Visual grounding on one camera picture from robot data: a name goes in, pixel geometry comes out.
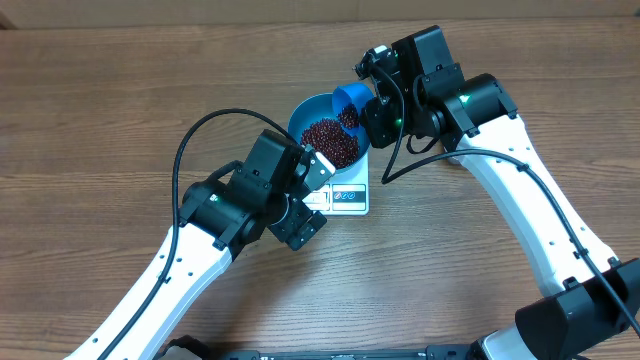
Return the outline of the blue plastic measuring scoop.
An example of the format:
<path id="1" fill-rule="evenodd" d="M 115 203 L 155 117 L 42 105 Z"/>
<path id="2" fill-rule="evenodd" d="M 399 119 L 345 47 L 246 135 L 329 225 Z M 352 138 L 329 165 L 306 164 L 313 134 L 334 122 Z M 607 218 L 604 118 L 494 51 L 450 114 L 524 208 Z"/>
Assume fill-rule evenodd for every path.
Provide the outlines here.
<path id="1" fill-rule="evenodd" d="M 369 87 L 360 82 L 338 86 L 332 93 L 332 97 L 331 97 L 332 109 L 338 120 L 338 114 L 341 112 L 341 110 L 349 104 L 354 104 L 355 107 L 358 109 L 359 119 L 360 119 L 360 115 L 362 114 L 363 108 L 365 107 L 366 103 L 369 100 L 371 100 L 373 97 L 374 95 L 369 89 Z M 355 136 L 360 129 L 360 122 L 359 122 L 359 127 L 354 130 L 347 130 L 343 126 L 342 128 L 350 136 Z"/>

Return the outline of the teal metal bowl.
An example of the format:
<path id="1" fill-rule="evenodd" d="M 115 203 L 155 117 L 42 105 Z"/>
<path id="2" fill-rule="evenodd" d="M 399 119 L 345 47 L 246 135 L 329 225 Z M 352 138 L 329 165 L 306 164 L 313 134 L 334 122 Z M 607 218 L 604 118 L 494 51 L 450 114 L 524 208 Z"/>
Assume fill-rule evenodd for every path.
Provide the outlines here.
<path id="1" fill-rule="evenodd" d="M 302 102 L 292 113 L 288 124 L 288 132 L 302 147 L 306 146 L 301 144 L 301 135 L 305 129 L 323 118 L 337 120 L 332 109 L 331 97 L 332 95 L 329 93 L 312 96 Z M 368 154 L 370 142 L 362 127 L 360 127 L 355 136 L 358 138 L 360 147 L 358 161 L 365 153 Z"/>

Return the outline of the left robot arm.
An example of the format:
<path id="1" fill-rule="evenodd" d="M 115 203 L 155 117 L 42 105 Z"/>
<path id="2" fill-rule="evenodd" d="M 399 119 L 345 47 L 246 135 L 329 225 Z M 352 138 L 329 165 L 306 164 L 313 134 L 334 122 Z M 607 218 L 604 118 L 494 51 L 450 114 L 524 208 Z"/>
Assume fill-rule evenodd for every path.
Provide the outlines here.
<path id="1" fill-rule="evenodd" d="M 189 187 L 149 266 L 71 358 L 154 358 L 193 302 L 265 230 L 297 251 L 325 225 L 303 200 L 335 172 L 311 146 L 263 131 L 245 161 Z"/>

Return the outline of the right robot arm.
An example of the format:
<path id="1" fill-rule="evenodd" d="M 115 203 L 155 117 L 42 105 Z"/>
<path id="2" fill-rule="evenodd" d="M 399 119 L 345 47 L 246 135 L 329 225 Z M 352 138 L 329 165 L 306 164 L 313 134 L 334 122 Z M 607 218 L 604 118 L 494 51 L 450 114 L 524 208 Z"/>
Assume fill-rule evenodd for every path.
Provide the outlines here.
<path id="1" fill-rule="evenodd" d="M 580 359 L 639 327 L 639 263 L 622 261 L 585 224 L 536 153 L 501 82 L 466 78 L 437 26 L 365 52 L 356 64 L 375 95 L 360 122 L 371 144 L 394 150 L 427 138 L 489 194 L 531 266 L 541 299 L 508 327 L 430 357 Z"/>

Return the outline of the red beans in scoop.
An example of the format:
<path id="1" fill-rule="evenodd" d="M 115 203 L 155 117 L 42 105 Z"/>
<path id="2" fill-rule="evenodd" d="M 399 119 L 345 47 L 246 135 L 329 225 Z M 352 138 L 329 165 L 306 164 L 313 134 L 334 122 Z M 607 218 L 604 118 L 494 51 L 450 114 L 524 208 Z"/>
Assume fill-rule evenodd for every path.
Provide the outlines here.
<path id="1" fill-rule="evenodd" d="M 354 104 L 345 106 L 338 114 L 338 120 L 347 130 L 354 130 L 359 127 L 359 112 Z"/>

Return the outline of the white digital kitchen scale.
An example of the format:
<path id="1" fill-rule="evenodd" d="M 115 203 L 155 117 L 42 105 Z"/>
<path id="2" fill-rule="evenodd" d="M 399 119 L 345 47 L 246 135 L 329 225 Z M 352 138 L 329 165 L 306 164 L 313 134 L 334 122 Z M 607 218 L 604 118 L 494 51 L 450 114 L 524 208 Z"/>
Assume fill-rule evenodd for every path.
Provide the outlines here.
<path id="1" fill-rule="evenodd" d="M 324 216 L 364 216 L 369 212 L 369 162 L 365 153 L 349 168 L 338 171 L 304 203 Z"/>

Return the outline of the red beans in bowl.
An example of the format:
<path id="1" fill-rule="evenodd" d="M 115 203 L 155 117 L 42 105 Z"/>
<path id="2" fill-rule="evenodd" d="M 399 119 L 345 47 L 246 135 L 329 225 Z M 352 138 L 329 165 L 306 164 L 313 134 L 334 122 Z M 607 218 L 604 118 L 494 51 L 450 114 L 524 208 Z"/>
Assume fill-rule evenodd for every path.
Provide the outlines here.
<path id="1" fill-rule="evenodd" d="M 301 144 L 311 145 L 337 169 L 354 164 L 360 151 L 358 138 L 347 134 L 337 120 L 329 118 L 323 118 L 305 129 Z"/>

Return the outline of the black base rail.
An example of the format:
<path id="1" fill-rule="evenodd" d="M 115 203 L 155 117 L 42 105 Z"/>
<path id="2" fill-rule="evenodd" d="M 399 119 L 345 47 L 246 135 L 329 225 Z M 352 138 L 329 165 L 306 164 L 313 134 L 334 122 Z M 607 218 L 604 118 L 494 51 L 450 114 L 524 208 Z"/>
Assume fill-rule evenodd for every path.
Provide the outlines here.
<path id="1" fill-rule="evenodd" d="M 220 350 L 191 336 L 170 341 L 153 360 L 467 360 L 470 345 L 429 345 L 423 349 L 342 350 L 261 352 L 258 350 Z"/>

